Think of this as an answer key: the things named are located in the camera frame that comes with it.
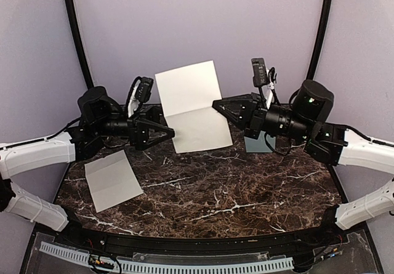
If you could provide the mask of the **light blue paper envelope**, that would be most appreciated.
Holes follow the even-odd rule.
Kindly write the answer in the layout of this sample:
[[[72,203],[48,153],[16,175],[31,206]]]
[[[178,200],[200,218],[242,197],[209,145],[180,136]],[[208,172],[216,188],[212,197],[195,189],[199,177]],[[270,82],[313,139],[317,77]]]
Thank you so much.
[[[244,137],[244,144],[247,153],[272,153],[264,139],[265,132],[262,131],[257,139]]]

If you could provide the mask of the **beige lined letter paper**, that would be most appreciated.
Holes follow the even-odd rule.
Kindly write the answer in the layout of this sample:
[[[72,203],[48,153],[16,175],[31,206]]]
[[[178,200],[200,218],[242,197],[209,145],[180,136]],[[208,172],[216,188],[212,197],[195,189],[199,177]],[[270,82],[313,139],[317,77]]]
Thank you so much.
[[[212,60],[156,73],[155,79],[176,153],[233,145],[227,119],[212,107],[222,98]]]

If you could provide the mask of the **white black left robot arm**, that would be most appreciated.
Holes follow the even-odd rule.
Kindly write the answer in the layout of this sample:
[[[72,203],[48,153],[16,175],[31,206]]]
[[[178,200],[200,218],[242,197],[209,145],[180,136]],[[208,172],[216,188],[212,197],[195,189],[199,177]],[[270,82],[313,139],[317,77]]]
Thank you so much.
[[[74,247],[87,241],[75,214],[19,187],[11,178],[25,171],[58,163],[84,161],[104,147],[105,137],[126,139],[136,150],[146,150],[172,139],[175,132],[160,122],[161,107],[150,105],[129,115],[108,96],[103,86],[87,90],[78,99],[80,118],[56,134],[1,144],[1,211],[61,232]]]

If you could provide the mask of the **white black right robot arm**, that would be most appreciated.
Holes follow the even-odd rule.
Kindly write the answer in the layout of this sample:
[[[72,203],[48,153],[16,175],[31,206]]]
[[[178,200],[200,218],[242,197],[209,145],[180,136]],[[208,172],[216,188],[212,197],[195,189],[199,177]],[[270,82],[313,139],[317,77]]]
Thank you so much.
[[[260,95],[239,95],[212,103],[246,137],[261,132],[303,143],[304,152],[330,166],[359,166],[393,173],[393,143],[362,134],[343,124],[328,123],[334,94],[322,84],[305,80],[290,107],[266,105]]]

